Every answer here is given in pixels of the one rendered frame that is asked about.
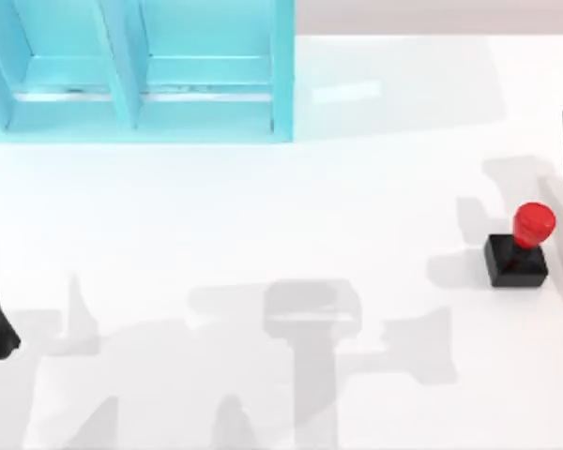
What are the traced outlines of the light blue rack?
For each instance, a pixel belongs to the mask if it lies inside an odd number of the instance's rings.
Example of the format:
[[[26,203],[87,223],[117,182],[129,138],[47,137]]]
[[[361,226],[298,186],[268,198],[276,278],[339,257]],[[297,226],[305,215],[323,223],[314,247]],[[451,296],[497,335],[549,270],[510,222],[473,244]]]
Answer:
[[[0,0],[0,143],[283,143],[296,0]]]

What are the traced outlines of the red and black stamp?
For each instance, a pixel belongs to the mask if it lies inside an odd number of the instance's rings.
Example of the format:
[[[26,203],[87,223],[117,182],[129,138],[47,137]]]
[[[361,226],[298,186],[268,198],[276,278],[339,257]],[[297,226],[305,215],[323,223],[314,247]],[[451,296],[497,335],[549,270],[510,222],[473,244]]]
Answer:
[[[511,233],[489,234],[483,247],[490,285],[504,289],[539,288],[549,271],[541,244],[555,230],[553,210],[541,202],[521,204]]]

